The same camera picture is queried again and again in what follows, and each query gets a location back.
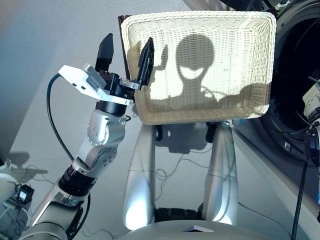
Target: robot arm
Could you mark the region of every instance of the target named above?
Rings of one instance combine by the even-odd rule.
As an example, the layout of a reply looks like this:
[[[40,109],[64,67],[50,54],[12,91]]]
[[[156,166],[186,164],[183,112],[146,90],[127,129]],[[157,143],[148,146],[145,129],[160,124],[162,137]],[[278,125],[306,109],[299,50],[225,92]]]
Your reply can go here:
[[[320,176],[320,79],[303,96],[305,104],[303,114],[308,118],[310,127],[305,135],[305,157],[319,168]],[[320,181],[318,187],[317,203],[320,205]]]
[[[112,34],[100,44],[95,69],[64,65],[58,73],[81,93],[100,100],[87,128],[87,137],[78,155],[57,180],[31,220],[24,239],[72,239],[83,213],[82,204],[100,174],[114,160],[125,137],[126,108],[133,103],[135,90],[149,84],[154,45],[149,38],[141,51],[137,79],[123,80],[108,72],[113,55]]]

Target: wicker basket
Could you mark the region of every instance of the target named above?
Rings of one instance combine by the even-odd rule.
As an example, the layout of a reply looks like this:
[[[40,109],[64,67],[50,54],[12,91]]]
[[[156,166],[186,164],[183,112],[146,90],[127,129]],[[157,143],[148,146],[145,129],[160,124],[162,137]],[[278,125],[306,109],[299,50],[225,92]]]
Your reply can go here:
[[[134,15],[121,25],[129,72],[149,37],[154,67],[135,92],[147,125],[257,118],[269,107],[276,20],[267,12]]]

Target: cable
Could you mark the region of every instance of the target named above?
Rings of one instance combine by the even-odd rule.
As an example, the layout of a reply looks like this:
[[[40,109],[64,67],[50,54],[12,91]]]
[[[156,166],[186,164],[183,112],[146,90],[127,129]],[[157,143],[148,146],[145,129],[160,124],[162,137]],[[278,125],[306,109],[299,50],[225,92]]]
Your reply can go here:
[[[295,113],[299,116],[299,118],[307,125],[310,125],[310,122],[308,122],[307,120],[304,119],[303,116],[301,116],[301,114],[297,111],[297,109],[294,110]]]
[[[88,200],[87,200],[87,205],[86,205],[86,210],[85,210],[84,217],[83,217],[82,221],[80,222],[79,227],[75,230],[73,236],[72,236],[69,240],[74,239],[74,237],[78,234],[78,232],[79,232],[80,229],[82,228],[83,224],[85,223],[85,221],[86,221],[86,219],[87,219],[87,216],[88,216],[88,213],[89,213],[90,203],[91,203],[91,196],[90,196],[90,194],[89,194],[89,195],[88,195]]]
[[[255,214],[257,214],[257,215],[259,215],[259,216],[261,216],[261,217],[263,217],[263,218],[265,218],[265,219],[268,219],[269,221],[272,221],[272,222],[278,224],[280,227],[282,227],[282,228],[285,230],[285,232],[288,234],[289,238],[291,239],[291,234],[290,234],[290,232],[286,229],[286,227],[285,227],[281,222],[279,222],[279,221],[277,221],[277,220],[274,220],[274,219],[272,219],[271,217],[268,217],[268,216],[266,216],[266,215],[263,215],[262,213],[257,212],[257,211],[255,211],[255,210],[253,210],[253,209],[251,209],[251,208],[243,205],[241,202],[238,202],[238,204],[239,204],[241,207],[249,210],[250,212],[253,212],[253,213],[255,213]]]
[[[127,119],[125,120],[126,122],[129,122],[131,120],[131,117],[128,115],[125,115],[127,117]]]
[[[39,181],[39,182],[49,182],[49,183],[51,183],[52,185],[54,185],[54,183],[53,183],[52,181],[50,181],[49,179],[47,179],[43,173],[40,173],[40,174],[42,175],[42,177],[43,177],[45,180],[36,179],[36,178],[34,178],[33,176],[31,176],[31,175],[30,175],[30,172],[28,172],[28,170],[29,170],[30,167],[33,167],[33,168],[36,168],[36,169],[40,170],[37,166],[35,166],[35,165],[33,165],[33,164],[27,166],[26,169],[25,169],[25,173],[24,173],[23,177],[20,178],[20,179],[17,181],[18,183],[20,183],[20,182],[27,176],[27,174],[29,174],[29,177],[30,177],[31,179],[35,180],[35,181]]]
[[[308,128],[309,128],[309,126],[306,126],[306,127],[302,128],[300,130],[297,130],[297,131],[276,131],[276,130],[273,130],[273,132],[278,133],[278,134],[299,134],[299,133],[306,131]]]
[[[105,232],[105,233],[107,233],[107,234],[112,238],[112,240],[115,239],[115,236],[114,236],[110,231],[108,231],[108,230],[106,230],[106,229],[99,229],[99,230],[97,230],[97,231],[95,231],[95,232],[92,233],[85,224],[84,224],[83,226],[84,226],[84,227],[86,228],[86,230],[90,233],[90,235],[85,234],[84,227],[82,228],[82,234],[83,234],[83,236],[85,236],[86,238],[91,238],[92,236],[96,235],[96,234],[99,233],[99,232]]]
[[[298,198],[297,198],[297,201],[296,201],[296,208],[295,208],[293,225],[292,225],[291,240],[295,240],[296,239],[296,235],[297,235],[298,221],[299,221],[302,197],[303,197],[304,189],[305,189],[307,168],[308,168],[308,163],[305,162],[303,164],[301,180],[300,180],[300,187],[299,187],[299,193],[298,193]]]
[[[190,152],[191,152],[191,153],[196,153],[196,154],[205,154],[205,153],[209,152],[211,149],[212,149],[212,147],[211,147],[209,150],[204,151],[204,152],[198,152],[198,151],[190,151]],[[177,171],[178,166],[179,166],[179,164],[180,164],[181,161],[184,161],[184,160],[185,160],[185,161],[191,162],[191,163],[193,163],[193,164],[195,164],[195,165],[197,165],[197,166],[199,166],[199,167],[201,167],[201,168],[206,168],[206,169],[208,168],[208,166],[201,165],[201,164],[199,164],[199,163],[197,163],[197,162],[194,162],[194,161],[192,161],[192,160],[190,160],[190,159],[188,159],[188,158],[183,158],[184,156],[185,156],[185,154],[182,154],[182,155],[181,155],[181,157],[179,158],[178,162],[176,163],[175,168],[173,169],[173,171],[172,171],[170,174],[167,174],[166,171],[163,170],[162,168],[158,168],[158,169],[155,171],[156,177],[157,177],[160,181],[162,181],[162,182],[161,182],[161,184],[160,184],[160,194],[159,194],[159,196],[158,196],[154,201],[157,201],[157,200],[162,196],[163,187],[164,187],[164,185],[166,184],[166,181]]]
[[[69,150],[67,149],[66,145],[64,144],[64,142],[62,141],[57,128],[54,124],[54,120],[52,119],[52,115],[51,115],[51,105],[50,105],[50,95],[51,95],[51,88],[52,85],[54,84],[54,82],[57,80],[57,78],[60,77],[60,74],[57,73],[56,75],[53,76],[53,78],[51,78],[48,87],[47,87],[47,91],[46,91],[46,111],[48,113],[48,117],[49,117],[49,121],[50,121],[50,125],[52,127],[52,130],[56,136],[56,138],[58,139],[59,143],[61,144],[63,150],[65,151],[65,153],[68,155],[68,157],[70,158],[71,161],[74,160],[74,157],[71,155],[71,153],[69,152]]]
[[[50,104],[50,96],[51,96],[51,89],[52,89],[52,85],[54,84],[54,82],[60,77],[60,74],[57,73],[56,75],[53,76],[53,78],[51,78],[48,87],[47,87],[47,91],[46,91],[46,110],[48,113],[48,117],[49,117],[49,121],[50,121],[50,125],[52,127],[52,130],[56,136],[56,138],[58,139],[60,145],[62,146],[63,150],[65,151],[65,153],[68,155],[68,157],[70,158],[71,161],[74,160],[74,157],[72,156],[72,154],[70,153],[70,151],[68,150],[68,148],[66,147],[66,145],[64,144],[63,140],[61,139],[57,128],[55,126],[54,120],[52,118],[52,114],[51,114],[51,104]],[[88,195],[88,199],[87,199],[87,206],[86,206],[86,210],[85,210],[85,214],[84,217],[79,225],[79,227],[76,229],[73,237],[71,239],[73,239],[77,233],[80,231],[81,227],[83,226],[83,224],[85,223],[87,216],[88,216],[88,212],[90,209],[90,203],[91,203],[91,194],[89,193]]]

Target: gray floor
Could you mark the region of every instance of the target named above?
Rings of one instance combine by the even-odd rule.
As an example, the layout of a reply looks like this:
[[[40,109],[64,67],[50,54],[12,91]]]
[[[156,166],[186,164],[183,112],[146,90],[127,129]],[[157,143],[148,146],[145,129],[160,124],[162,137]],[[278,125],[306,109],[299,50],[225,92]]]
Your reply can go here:
[[[6,74],[2,73],[1,77],[8,81],[8,87],[2,91],[12,91],[10,85],[12,81],[18,88],[16,92],[13,91],[14,94],[8,94],[5,99],[7,105],[4,113],[12,118],[18,109],[25,113],[19,115],[22,124],[14,139],[9,158],[16,164],[13,166],[13,172],[17,179],[25,174],[28,166],[34,165],[38,169],[30,166],[28,170],[32,177],[44,180],[40,174],[43,173],[47,179],[54,182],[70,165],[70,161],[59,146],[47,118],[45,96],[49,79],[63,64],[94,65],[99,43],[108,33],[114,34],[114,57],[109,70],[125,76],[117,17],[122,14],[187,11],[188,7],[181,0],[4,2],[9,14],[6,23],[0,28],[0,55],[7,56],[8,59],[2,61],[6,62],[4,65]],[[15,105],[16,108],[10,104],[25,95],[30,96],[25,101],[19,101]],[[62,79],[57,80],[53,86],[53,118],[61,137],[73,155],[77,154],[85,137],[95,102],[94,99],[78,93]],[[130,107],[127,109],[127,114],[134,115]],[[10,121],[11,118],[8,118],[6,126],[10,127]],[[114,235],[128,232],[122,223],[122,204],[128,166],[140,126],[141,121],[138,117],[133,117],[127,123],[126,135],[119,145],[116,159],[91,191],[91,208],[83,228],[84,234],[81,232],[76,239],[88,239],[86,236],[90,236],[91,240],[112,239],[105,230]],[[181,153],[189,150],[200,153],[191,152],[185,156],[186,158],[203,166],[209,164],[210,152],[203,153],[211,148],[210,144],[204,142],[206,128],[201,124],[197,125],[195,130],[193,127],[185,125],[178,128],[180,137],[178,139],[185,141],[176,141],[176,138],[172,138],[167,142],[158,143],[156,168],[164,169],[167,174],[171,173],[182,156]],[[181,138],[181,134],[188,131],[192,137]],[[179,144],[167,147],[168,143],[174,142]],[[283,222],[290,230],[292,217],[241,152],[237,155],[237,169],[239,200],[248,207]],[[156,206],[196,210],[202,203],[206,173],[205,167],[182,160],[176,172],[164,185]],[[29,209],[34,212],[49,191],[51,183],[34,180],[29,176],[25,178],[26,180],[29,180],[35,189]],[[157,180],[156,196],[161,193],[160,184],[161,182]],[[20,214],[22,215],[20,218],[26,220],[27,214],[24,212]],[[14,237],[14,230],[18,226],[10,225],[10,222],[8,216],[3,218],[1,224],[4,225],[0,225],[0,230],[6,232],[10,226],[9,234]],[[238,225],[275,239],[289,239],[286,232],[277,224],[241,207],[239,207]],[[307,239],[303,232],[298,233],[301,237],[298,239]]]

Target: washing machine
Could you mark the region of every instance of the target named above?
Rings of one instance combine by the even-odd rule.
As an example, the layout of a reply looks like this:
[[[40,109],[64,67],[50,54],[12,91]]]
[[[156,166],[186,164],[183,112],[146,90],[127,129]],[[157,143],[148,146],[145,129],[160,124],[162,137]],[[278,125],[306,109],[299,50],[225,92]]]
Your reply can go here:
[[[267,113],[235,127],[298,186],[305,159],[303,95],[320,79],[320,0],[222,0],[237,11],[268,11],[277,20]],[[304,193],[318,202],[319,170],[309,164]]]

